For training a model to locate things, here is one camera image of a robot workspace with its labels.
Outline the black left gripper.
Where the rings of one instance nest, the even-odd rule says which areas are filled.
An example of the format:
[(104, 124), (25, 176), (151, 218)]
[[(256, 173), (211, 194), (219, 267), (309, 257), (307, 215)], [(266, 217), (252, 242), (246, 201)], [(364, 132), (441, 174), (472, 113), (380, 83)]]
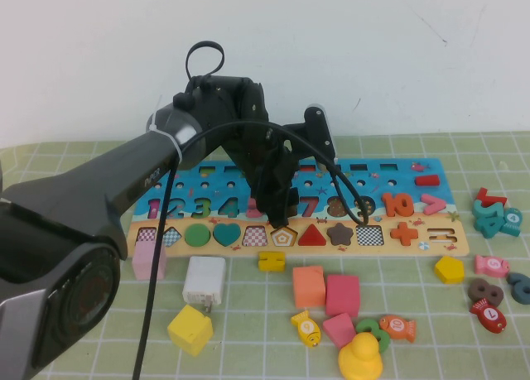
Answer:
[(282, 132), (272, 127), (238, 125), (230, 129), (223, 148), (240, 166), (251, 188), (251, 197), (259, 209), (267, 209), (274, 228), (288, 225), (288, 217), (297, 215), (298, 189), (292, 186), (297, 170), (296, 158), (284, 145)]

